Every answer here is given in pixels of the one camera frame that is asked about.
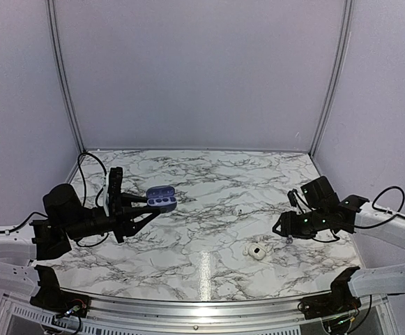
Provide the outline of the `purple earbud charging case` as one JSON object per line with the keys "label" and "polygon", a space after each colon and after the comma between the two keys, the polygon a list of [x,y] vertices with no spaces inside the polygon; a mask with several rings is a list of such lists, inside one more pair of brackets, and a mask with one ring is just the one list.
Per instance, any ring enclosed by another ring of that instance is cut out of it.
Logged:
{"label": "purple earbud charging case", "polygon": [[147,205],[169,213],[177,207],[175,188],[173,186],[154,186],[146,192]]}

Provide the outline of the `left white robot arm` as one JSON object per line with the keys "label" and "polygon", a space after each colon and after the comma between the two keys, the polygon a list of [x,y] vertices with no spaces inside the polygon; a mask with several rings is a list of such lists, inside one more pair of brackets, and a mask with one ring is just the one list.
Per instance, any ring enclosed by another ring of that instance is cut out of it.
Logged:
{"label": "left white robot arm", "polygon": [[166,212],[146,198],[119,193],[112,208],[83,207],[70,184],[60,184],[43,198],[40,220],[0,231],[0,288],[27,295],[34,306],[63,313],[84,308],[86,297],[61,289],[55,271],[42,265],[17,265],[18,260],[56,260],[72,250],[72,242],[112,232],[117,242],[135,236],[147,223]]}

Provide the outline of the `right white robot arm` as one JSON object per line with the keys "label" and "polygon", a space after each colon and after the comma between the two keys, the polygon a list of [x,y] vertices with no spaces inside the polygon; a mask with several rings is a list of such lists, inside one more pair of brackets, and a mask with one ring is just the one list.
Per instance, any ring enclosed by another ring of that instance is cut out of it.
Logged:
{"label": "right white robot arm", "polygon": [[[286,238],[313,240],[319,232],[359,232],[405,250],[405,216],[400,211],[376,207],[359,195],[338,198],[330,182],[321,176],[301,188],[305,213],[286,211],[274,224],[273,233]],[[405,294],[405,264],[361,269],[345,269],[331,284],[324,306],[340,312],[352,299],[368,295]]]}

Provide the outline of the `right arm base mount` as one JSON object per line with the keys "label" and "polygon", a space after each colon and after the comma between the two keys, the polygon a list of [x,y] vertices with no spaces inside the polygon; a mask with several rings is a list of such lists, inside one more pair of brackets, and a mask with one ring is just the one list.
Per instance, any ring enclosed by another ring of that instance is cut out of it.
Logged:
{"label": "right arm base mount", "polygon": [[298,305],[298,310],[305,316],[306,320],[311,320],[355,311],[360,307],[359,298],[349,294],[329,292],[303,297]]}

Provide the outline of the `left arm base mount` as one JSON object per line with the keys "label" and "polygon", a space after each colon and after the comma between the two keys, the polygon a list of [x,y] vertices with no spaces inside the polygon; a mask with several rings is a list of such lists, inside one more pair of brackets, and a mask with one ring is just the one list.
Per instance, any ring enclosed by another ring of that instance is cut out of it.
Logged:
{"label": "left arm base mount", "polygon": [[85,318],[91,298],[88,295],[82,295],[75,292],[68,292],[61,289],[41,288],[35,297],[30,298],[30,304],[38,308],[65,314],[75,306],[79,310],[75,312],[81,318]]}

